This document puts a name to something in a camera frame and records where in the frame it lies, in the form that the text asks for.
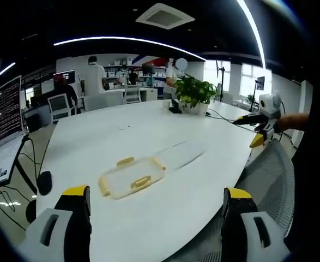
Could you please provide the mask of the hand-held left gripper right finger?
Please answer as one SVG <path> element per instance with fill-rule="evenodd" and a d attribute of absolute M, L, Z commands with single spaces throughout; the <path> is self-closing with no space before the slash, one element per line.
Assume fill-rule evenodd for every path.
<path fill-rule="evenodd" d="M 224 189 L 221 261 L 285 261 L 290 255 L 283 230 L 252 196 L 238 188 Z"/>

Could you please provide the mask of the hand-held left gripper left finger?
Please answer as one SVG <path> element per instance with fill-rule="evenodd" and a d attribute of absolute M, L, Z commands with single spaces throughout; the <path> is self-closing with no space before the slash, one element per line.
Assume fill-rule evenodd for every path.
<path fill-rule="evenodd" d="M 18 251 L 25 261 L 90 261 L 90 188 L 65 190 L 27 228 Z"/>

